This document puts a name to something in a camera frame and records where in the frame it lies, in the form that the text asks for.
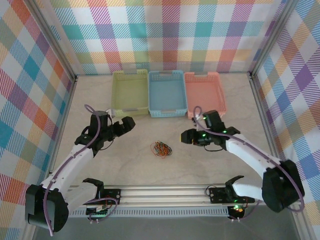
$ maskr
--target plaid wallpaper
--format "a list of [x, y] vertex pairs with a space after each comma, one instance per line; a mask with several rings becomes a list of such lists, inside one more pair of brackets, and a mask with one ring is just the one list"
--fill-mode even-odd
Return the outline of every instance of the plaid wallpaper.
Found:
[[44, 178], [72, 81], [23, 0], [0, 0], [0, 240], [25, 226], [25, 193]]
[[286, 0], [49, 2], [37, 0], [75, 72], [96, 75], [135, 68], [247, 72]]
[[320, 239], [320, 0], [300, 0], [258, 73], [282, 159], [296, 162]]

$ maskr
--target metal extrusion frame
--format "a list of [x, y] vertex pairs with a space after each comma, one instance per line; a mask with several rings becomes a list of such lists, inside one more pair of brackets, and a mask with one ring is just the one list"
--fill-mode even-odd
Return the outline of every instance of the metal extrusion frame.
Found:
[[268, 41], [266, 42], [264, 48], [262, 49], [260, 55], [258, 56], [257, 62], [252, 70], [252, 76], [256, 77], [258, 74], [258, 71], [266, 61], [272, 47], [278, 40], [282, 30], [284, 29], [289, 17], [291, 16], [292, 12], [296, 8], [299, 0], [287, 0], [286, 4], [277, 19], [277, 21], [274, 24], [274, 28], [272, 29], [272, 32], [270, 34], [270, 37]]
[[[215, 184], [224, 188], [225, 184]], [[212, 207], [234, 206], [230, 204], [211, 204], [205, 193], [207, 184], [195, 185], [105, 185], [105, 189], [121, 189], [119, 207], [123, 208], [160, 208], [160, 207]]]
[[61, 49], [57, 39], [55, 38], [50, 26], [48, 25], [45, 17], [41, 13], [38, 5], [35, 3], [34, 0], [23, 0], [27, 8], [29, 9], [30, 13], [34, 17], [36, 23], [39, 25], [43, 35], [45, 36], [46, 40], [48, 41], [49, 45], [53, 49], [54, 53], [56, 54], [57, 58], [61, 62], [64, 70], [66, 71], [68, 77], [73, 81], [76, 80], [76, 74], [69, 63], [68, 58], [66, 57], [64, 51]]
[[62, 140], [62, 136], [63, 136], [63, 133], [65, 131], [65, 127], [66, 127], [69, 111], [70, 111], [70, 108], [71, 108], [72, 100], [73, 100], [74, 95], [75, 95], [77, 82], [78, 81], [76, 79], [72, 84], [72, 87], [71, 87], [71, 90], [70, 90], [70, 96], [69, 96], [68, 102], [66, 104], [66, 108], [65, 108], [65, 112], [64, 112], [63, 117], [62, 117], [60, 128], [58, 130], [58, 134], [57, 134], [57, 137], [56, 137], [54, 149], [52, 151], [52, 155], [51, 155], [50, 160], [49, 160], [48, 168], [46, 169], [45, 174], [44, 174], [44, 179], [46, 179], [49, 176], [49, 174], [51, 172], [53, 172], [53, 170], [54, 170], [56, 159], [57, 159], [57, 155], [58, 155], [58, 151], [59, 151], [59, 147], [60, 147], [61, 140]]
[[[264, 110], [264, 107], [262, 105], [262, 99], [259, 94], [259, 89], [257, 87], [256, 80], [253, 77], [252, 73], [250, 73], [250, 72], [247, 73], [247, 76], [248, 76], [248, 80], [250, 83], [252, 94], [253, 94], [253, 97], [254, 97], [254, 100], [256, 103], [257, 110], [260, 115], [261, 123], [262, 123], [263, 129], [264, 129], [264, 133], [265, 133], [271, 154], [278, 158], [279, 152], [278, 152], [278, 149], [277, 149], [277, 146], [275, 143], [275, 139], [274, 139], [272, 131], [271, 131], [270, 124], [268, 122], [266, 111]], [[294, 204], [292, 207], [296, 210], [299, 209], [298, 204]], [[298, 234], [302, 240], [316, 240], [317, 239], [315, 232], [312, 228], [312, 225], [310, 223], [310, 220], [306, 216], [306, 211], [303, 211], [300, 213], [293, 212], [292, 217], [295, 222]]]

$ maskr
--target green basket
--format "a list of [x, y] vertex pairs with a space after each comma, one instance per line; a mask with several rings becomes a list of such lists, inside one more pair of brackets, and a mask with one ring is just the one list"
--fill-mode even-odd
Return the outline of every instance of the green basket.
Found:
[[148, 106], [148, 71], [113, 72], [111, 107], [116, 117], [145, 115]]

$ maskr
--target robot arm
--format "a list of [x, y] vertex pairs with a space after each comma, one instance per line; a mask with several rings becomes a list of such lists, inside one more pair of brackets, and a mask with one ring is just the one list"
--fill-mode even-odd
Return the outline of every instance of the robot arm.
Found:
[[[61, 165], [40, 185], [31, 185], [27, 189], [25, 194], [25, 220], [29, 224], [49, 228], [43, 208], [44, 196], [48, 188], [47, 210], [54, 232], [62, 229], [69, 213], [77, 207], [92, 199], [106, 197], [104, 196], [104, 183], [92, 178], [85, 179], [79, 187], [72, 191], [68, 192], [68, 189], [78, 173], [102, 149], [104, 143], [112, 142], [115, 137], [120, 137], [131, 131], [135, 122], [132, 117], [127, 116], [122, 118], [122, 124], [120, 124], [118, 121], [113, 122], [110, 111], [97, 111], [96, 113], [100, 120], [100, 130], [98, 129], [97, 116], [92, 114], [90, 125], [75, 140], [70, 154]], [[94, 139], [98, 130], [97, 138], [87, 148], [78, 153]]]
[[224, 190], [231, 202], [239, 197], [250, 197], [264, 201], [271, 210], [278, 213], [297, 201], [299, 199], [298, 192], [275, 164], [289, 174], [302, 195], [305, 195], [297, 166], [293, 161], [280, 161], [255, 147], [234, 127], [226, 128], [219, 113], [215, 110], [204, 113], [203, 119], [206, 127], [219, 135], [210, 134], [204, 130], [189, 129], [181, 134], [181, 141], [196, 146], [207, 146], [211, 143], [221, 146], [222, 149], [242, 159], [261, 178], [260, 181], [252, 181], [239, 175], [227, 181]]

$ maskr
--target beige floor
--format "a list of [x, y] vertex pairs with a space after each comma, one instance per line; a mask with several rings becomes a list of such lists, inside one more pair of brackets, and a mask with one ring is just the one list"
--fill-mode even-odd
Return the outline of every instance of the beige floor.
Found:
[[[249, 141], [269, 152], [268, 143], [246, 74], [221, 74], [226, 96], [226, 127], [234, 126]], [[90, 122], [84, 109], [89, 104], [96, 110], [111, 107], [112, 76], [81, 76], [66, 122], [55, 168], [70, 152], [75, 139]], [[237, 175], [255, 180], [258, 174], [241, 159], [226, 151], [206, 152], [202, 147], [180, 142], [180, 134], [193, 127], [187, 117], [134, 117], [135, 128], [106, 151], [101, 151], [79, 173], [78, 185], [85, 178], [101, 180], [106, 185], [221, 184]], [[160, 140], [173, 154], [155, 157], [150, 144]]]

